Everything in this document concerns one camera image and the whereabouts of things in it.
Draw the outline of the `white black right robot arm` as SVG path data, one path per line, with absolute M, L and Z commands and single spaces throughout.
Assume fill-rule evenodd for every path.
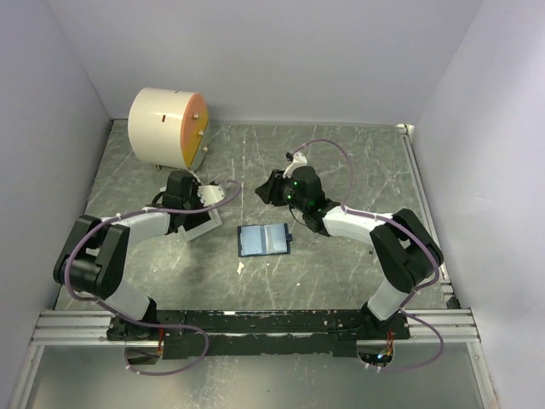
M 412 210 L 377 214 L 342 207 L 326 197 L 311 166 L 302 166 L 289 177 L 273 170 L 255 194 L 266 205 L 300 211 L 304 224 L 315 233 L 354 239 L 374 248 L 384 279 L 360 309 L 367 337 L 377 339 L 388 332 L 391 318 L 444 262 L 441 249 Z

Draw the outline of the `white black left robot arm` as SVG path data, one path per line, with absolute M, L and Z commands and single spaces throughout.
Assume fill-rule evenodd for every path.
M 146 208 L 108 223 L 80 216 L 54 266 L 53 278 L 74 293 L 86 293 L 124 317 L 140 340 L 154 337 L 159 328 L 157 303 L 123 280 L 129 247 L 164 235 L 185 233 L 211 220 L 198 196 L 200 180 L 187 170 L 169 174 L 166 188 Z

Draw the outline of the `blue leather card holder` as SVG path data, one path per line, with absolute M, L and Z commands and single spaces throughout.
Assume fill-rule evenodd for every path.
M 290 254 L 292 240 L 287 223 L 238 226 L 238 256 Z

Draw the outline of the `white plastic card tray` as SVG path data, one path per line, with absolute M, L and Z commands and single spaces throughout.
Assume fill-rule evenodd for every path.
M 192 241 L 222 224 L 218 210 L 207 213 L 188 215 L 184 223 L 179 227 L 179 234 L 185 241 Z

